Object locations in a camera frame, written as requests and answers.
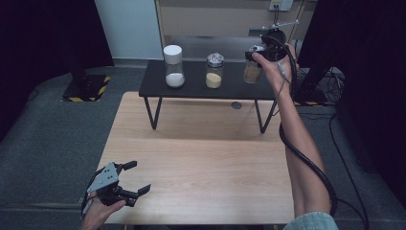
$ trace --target wooden table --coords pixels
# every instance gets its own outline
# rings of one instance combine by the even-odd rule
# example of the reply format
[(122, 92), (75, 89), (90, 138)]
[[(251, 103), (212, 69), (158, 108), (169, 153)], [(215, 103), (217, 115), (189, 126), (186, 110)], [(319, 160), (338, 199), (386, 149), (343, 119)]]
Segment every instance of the wooden table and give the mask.
[[(253, 101), (167, 99), (160, 128), (150, 128), (138, 92), (123, 96), (99, 168), (138, 161), (120, 174), (129, 191), (151, 184), (134, 208), (107, 223), (267, 224), (293, 219), (279, 116), (258, 132)], [(259, 102), (269, 111), (272, 102)]]

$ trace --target black table leg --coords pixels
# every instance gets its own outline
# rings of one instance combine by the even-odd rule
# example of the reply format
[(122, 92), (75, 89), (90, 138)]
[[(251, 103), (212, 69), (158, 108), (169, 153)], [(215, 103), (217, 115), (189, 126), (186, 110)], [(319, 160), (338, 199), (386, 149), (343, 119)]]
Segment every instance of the black table leg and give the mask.
[(151, 108), (149, 107), (148, 97), (144, 97), (144, 102), (146, 102), (149, 121), (151, 122), (152, 129), (156, 129), (156, 126), (158, 125), (159, 111), (161, 110), (162, 97), (159, 98), (158, 105), (155, 111), (155, 118), (152, 118), (152, 112)]
[(262, 118), (260, 117), (258, 100), (255, 100), (255, 108), (257, 110), (260, 133), (265, 133), (265, 130), (268, 127), (269, 122), (271, 121), (271, 118), (274, 114), (274, 110), (275, 110), (276, 106), (277, 106), (277, 101), (275, 100), (274, 103), (272, 104), (271, 111), (269, 111), (268, 117), (266, 118), (265, 125), (262, 125)]

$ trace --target electrical outlet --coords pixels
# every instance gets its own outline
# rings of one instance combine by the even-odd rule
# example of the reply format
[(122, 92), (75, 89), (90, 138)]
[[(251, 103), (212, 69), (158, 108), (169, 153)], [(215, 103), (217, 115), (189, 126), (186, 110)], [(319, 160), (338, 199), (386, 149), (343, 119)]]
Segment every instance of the electrical outlet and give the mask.
[(271, 3), (269, 4), (269, 11), (275, 12), (276, 11), (275, 6), (278, 6), (279, 8), (281, 8), (281, 3), (282, 3), (282, 0), (271, 0)]
[(294, 0), (271, 0), (269, 4), (269, 11), (275, 12), (275, 6), (279, 7), (280, 12), (289, 12), (292, 9)]

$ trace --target black table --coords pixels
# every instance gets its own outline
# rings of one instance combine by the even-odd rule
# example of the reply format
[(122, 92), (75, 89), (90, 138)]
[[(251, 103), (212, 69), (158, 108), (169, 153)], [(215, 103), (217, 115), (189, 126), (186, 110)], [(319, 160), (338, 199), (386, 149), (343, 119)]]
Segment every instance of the black table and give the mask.
[[(259, 120), (259, 130), (264, 133), (277, 105), (274, 92), (264, 73), (262, 73), (259, 82), (247, 83), (243, 79), (245, 63), (225, 62), (223, 68), (220, 87), (212, 89), (206, 86), (205, 61), (183, 61), (185, 83), (180, 88), (171, 88), (167, 86), (165, 80), (165, 62), (163, 60), (150, 60), (140, 87), (139, 96), (145, 100), (152, 128), (156, 129), (157, 127), (163, 98), (254, 100)], [(159, 98), (154, 118), (148, 98)], [(264, 125), (260, 117), (258, 100), (273, 101)]]

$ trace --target glass jar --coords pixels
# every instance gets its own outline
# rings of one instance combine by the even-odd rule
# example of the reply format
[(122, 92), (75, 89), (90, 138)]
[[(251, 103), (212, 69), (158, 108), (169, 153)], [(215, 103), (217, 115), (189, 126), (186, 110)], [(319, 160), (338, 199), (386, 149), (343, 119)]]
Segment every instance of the glass jar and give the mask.
[(209, 88), (218, 88), (223, 78), (224, 56), (215, 53), (207, 56), (206, 85)]
[(262, 68), (253, 60), (245, 61), (244, 80), (247, 83), (257, 83), (259, 81)]
[(167, 85), (172, 88), (179, 88), (185, 82), (185, 76), (183, 75), (182, 62), (177, 64), (167, 63), (166, 74)]
[(167, 85), (172, 88), (179, 88), (185, 82), (182, 66), (182, 48), (177, 45), (165, 47), (164, 58), (167, 65)]
[(249, 52), (245, 54), (245, 69), (244, 69), (244, 80), (247, 83), (257, 83), (259, 81), (260, 75), (262, 73), (262, 66), (260, 66), (252, 58), (252, 54), (258, 51), (263, 51), (262, 46), (255, 45), (249, 49)]

